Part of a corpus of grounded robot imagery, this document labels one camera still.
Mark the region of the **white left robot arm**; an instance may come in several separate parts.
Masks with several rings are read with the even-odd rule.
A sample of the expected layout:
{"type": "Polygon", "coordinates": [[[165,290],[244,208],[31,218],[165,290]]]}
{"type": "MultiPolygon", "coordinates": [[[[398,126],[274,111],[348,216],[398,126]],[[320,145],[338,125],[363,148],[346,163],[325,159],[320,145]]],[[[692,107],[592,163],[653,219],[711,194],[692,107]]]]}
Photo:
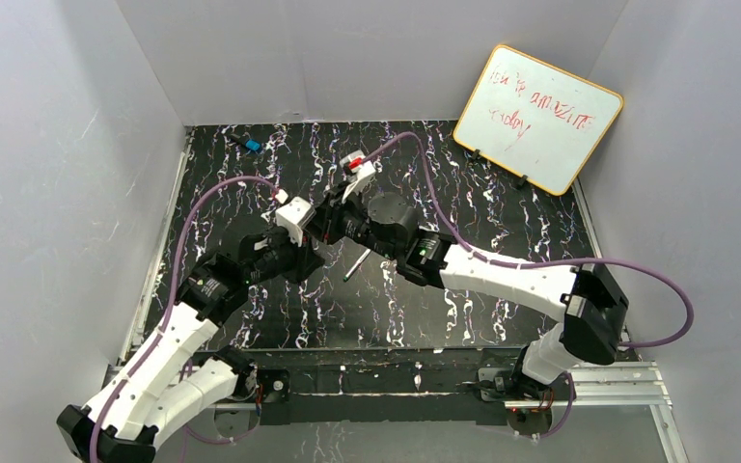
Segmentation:
{"type": "Polygon", "coordinates": [[[248,301],[251,286],[278,276],[299,284],[323,263],[307,233],[293,236],[281,227],[245,236],[234,256],[203,256],[178,286],[171,312],[111,382],[86,404],[61,412],[56,424],[69,451],[83,462],[151,462],[208,405],[255,394],[254,361],[230,346],[175,378],[248,301]]]}

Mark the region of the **white green-tipped pen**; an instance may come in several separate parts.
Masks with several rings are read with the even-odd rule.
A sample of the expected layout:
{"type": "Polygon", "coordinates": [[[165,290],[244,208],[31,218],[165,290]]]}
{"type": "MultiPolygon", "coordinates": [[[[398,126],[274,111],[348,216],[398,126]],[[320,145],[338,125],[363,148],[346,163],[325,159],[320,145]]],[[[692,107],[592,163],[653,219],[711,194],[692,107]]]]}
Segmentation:
{"type": "Polygon", "coordinates": [[[363,252],[359,258],[355,260],[355,262],[349,267],[349,269],[345,272],[343,276],[343,281],[346,283],[348,282],[361,268],[361,265],[367,260],[369,255],[371,254],[371,250],[368,249],[365,252],[363,252]]]}

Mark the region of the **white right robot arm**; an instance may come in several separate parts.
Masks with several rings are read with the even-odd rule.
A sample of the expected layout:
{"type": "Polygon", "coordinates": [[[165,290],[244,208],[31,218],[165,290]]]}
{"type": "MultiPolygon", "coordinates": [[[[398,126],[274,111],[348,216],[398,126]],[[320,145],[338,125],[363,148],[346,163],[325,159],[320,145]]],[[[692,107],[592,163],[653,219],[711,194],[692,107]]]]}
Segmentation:
{"type": "Polygon", "coordinates": [[[530,268],[419,224],[420,216],[395,194],[363,204],[357,193],[329,192],[305,230],[332,244],[348,238],[395,262],[418,286],[470,290],[533,309],[553,320],[553,329],[524,347],[506,386],[522,394],[541,392],[582,363],[607,366],[618,354],[628,300],[602,263],[530,268]]]}

